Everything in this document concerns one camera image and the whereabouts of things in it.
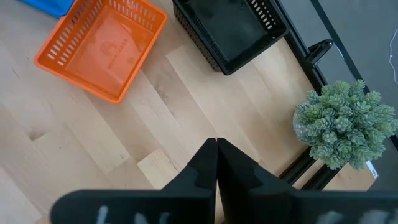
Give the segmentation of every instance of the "green succulent plant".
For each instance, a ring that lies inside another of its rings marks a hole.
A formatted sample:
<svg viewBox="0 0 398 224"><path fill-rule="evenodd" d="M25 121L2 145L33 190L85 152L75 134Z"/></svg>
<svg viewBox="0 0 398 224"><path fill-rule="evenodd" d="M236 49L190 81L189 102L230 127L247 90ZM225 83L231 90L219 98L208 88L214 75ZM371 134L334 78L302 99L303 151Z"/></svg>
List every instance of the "green succulent plant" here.
<svg viewBox="0 0 398 224"><path fill-rule="evenodd" d="M347 163L363 169L366 161L381 157L383 140L398 128L394 108L381 104L378 92L365 95L364 87L362 80L338 81L324 86L320 96L309 91L307 102L296 108L295 123L302 127L298 139L331 169Z"/></svg>

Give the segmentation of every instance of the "orange plastic basket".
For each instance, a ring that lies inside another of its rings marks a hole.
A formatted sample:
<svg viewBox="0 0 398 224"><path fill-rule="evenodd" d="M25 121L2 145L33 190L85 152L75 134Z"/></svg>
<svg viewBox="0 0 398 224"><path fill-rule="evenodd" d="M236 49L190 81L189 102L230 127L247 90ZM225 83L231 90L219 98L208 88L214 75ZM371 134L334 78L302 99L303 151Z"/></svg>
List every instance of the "orange plastic basket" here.
<svg viewBox="0 0 398 224"><path fill-rule="evenodd" d="M143 0L76 0L35 64L119 103L166 20L164 12Z"/></svg>

